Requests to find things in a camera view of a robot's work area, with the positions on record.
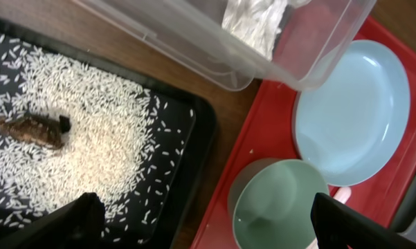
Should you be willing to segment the brown food scrap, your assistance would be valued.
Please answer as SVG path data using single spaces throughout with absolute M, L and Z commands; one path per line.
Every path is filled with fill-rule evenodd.
M 58 150 L 64 146 L 62 135 L 71 130 L 71 123 L 66 116 L 59 120 L 45 116 L 26 114 L 20 118 L 6 121 L 0 119 L 0 133 L 4 136 L 25 143 Z

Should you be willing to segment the white tissue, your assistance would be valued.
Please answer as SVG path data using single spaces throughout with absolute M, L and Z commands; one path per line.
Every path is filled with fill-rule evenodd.
M 311 0 L 228 0 L 222 28 L 271 61 L 280 22 L 287 7 L 300 8 Z

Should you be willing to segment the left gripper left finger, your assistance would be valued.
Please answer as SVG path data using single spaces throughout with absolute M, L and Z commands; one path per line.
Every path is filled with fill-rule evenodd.
M 99 248 L 105 206 L 95 193 L 78 199 L 0 238 L 0 249 Z

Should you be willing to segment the green bowl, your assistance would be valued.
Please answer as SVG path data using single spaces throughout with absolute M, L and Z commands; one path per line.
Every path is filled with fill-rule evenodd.
M 316 238 L 310 213 L 317 193 L 329 193 L 321 173 L 298 160 L 263 158 L 231 184 L 227 207 L 239 248 L 307 248 Z

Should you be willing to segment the white rice pile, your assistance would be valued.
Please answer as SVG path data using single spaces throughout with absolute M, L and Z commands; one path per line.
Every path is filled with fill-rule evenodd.
M 101 237 L 110 222 L 128 229 L 128 194 L 146 196 L 154 153 L 176 165 L 153 137 L 181 131 L 159 117 L 168 106 L 133 80 L 1 34 L 0 119 L 66 116 L 71 130 L 58 150 L 0 133 L 0 228 L 25 228 L 93 192 L 105 205 Z

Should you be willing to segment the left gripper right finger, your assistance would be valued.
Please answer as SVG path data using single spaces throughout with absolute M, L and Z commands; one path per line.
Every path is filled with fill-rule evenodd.
M 319 249 L 416 249 L 415 242 L 323 193 L 314 197 L 311 222 Z

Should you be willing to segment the light blue plate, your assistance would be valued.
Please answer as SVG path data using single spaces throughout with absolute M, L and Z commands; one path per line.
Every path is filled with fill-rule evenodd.
M 357 185 L 392 158 L 409 116 L 410 85 L 401 60 L 377 41 L 356 40 L 322 86 L 298 94 L 296 149 L 328 185 Z

